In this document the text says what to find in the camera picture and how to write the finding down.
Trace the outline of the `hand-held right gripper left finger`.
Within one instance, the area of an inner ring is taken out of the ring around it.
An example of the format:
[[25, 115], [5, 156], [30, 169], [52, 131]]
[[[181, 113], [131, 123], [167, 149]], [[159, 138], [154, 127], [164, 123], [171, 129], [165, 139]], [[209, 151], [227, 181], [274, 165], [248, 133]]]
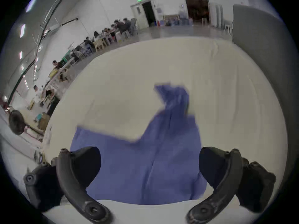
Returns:
[[39, 211], [58, 206], [63, 196], [87, 220], [95, 224], [109, 224], [112, 214], [104, 205], [87, 194], [101, 168], [97, 147], [76, 151], [61, 149], [51, 163], [43, 162], [23, 177], [30, 203]]

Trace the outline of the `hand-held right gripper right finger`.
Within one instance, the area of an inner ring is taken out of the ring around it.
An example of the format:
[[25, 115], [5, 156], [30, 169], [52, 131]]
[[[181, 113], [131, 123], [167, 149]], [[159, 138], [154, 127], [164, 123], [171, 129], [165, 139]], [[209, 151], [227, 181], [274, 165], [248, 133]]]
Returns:
[[186, 215], [189, 224], [206, 224], [219, 215], [237, 196], [240, 206], [262, 213], [272, 196], [276, 176], [261, 164], [241, 156], [238, 149], [223, 151], [203, 147], [199, 170], [214, 189], [211, 196], [192, 207]]

